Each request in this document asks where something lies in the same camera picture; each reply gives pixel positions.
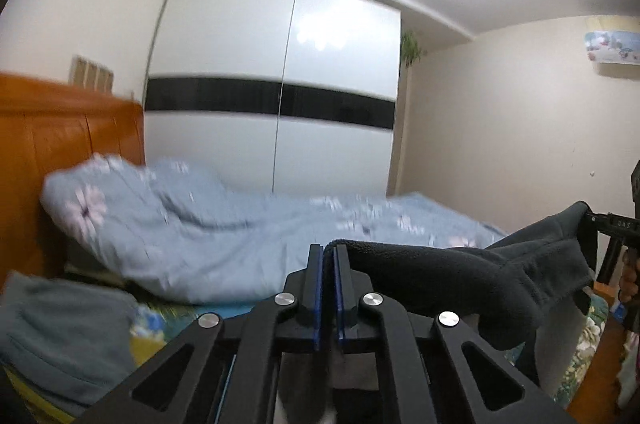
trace hand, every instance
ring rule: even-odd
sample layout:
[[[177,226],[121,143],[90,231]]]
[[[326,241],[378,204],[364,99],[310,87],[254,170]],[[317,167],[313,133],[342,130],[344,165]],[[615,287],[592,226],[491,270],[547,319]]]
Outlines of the hand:
[[[636,279],[638,278],[638,271],[640,271],[640,259],[638,259],[637,263],[629,264],[628,257],[625,256],[624,263],[625,267],[622,269],[622,278],[620,278],[620,295],[618,297],[623,303],[628,303],[631,301],[633,296],[638,294]]]

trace gray cloth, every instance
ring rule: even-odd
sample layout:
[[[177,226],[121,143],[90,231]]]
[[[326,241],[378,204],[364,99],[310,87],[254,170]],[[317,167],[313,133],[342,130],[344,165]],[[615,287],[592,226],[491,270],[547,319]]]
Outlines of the gray cloth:
[[[0,298],[0,361],[44,399],[78,416],[135,370],[133,296],[13,273]]]
[[[553,396],[560,388],[585,329],[585,321],[573,296],[568,296],[549,311],[544,324],[536,331],[536,371],[540,388],[546,394]]]

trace white wardrobe door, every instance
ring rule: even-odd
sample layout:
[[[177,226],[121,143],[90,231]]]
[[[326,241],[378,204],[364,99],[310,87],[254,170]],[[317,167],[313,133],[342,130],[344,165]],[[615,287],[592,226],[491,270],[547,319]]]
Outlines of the white wardrobe door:
[[[274,193],[384,197],[393,131],[280,118]]]
[[[294,0],[167,0],[149,74],[282,78]]]
[[[146,161],[180,158],[209,166],[237,191],[271,192],[277,119],[235,113],[145,113]]]
[[[396,99],[400,12],[370,0],[296,0],[284,82]]]

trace white wall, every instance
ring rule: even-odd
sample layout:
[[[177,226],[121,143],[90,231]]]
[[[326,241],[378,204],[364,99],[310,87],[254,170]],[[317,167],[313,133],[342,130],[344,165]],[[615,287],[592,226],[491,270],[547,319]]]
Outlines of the white wall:
[[[114,71],[114,93],[141,99],[163,1],[9,0],[0,14],[0,70],[66,82],[78,54]]]
[[[423,57],[401,190],[509,231],[576,200],[632,216],[640,67],[597,74],[586,31],[580,17],[527,23]]]

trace black stripe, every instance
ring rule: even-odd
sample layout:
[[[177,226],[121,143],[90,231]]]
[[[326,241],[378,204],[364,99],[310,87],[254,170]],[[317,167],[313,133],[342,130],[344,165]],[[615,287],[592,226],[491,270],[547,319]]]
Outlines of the black stripe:
[[[279,81],[230,77],[150,78],[146,111],[278,114]]]
[[[226,111],[278,114],[281,83],[235,77],[150,78],[146,111]],[[284,84],[280,114],[393,129],[396,103],[348,91]]]
[[[280,114],[393,129],[396,103],[348,91],[285,84]]]

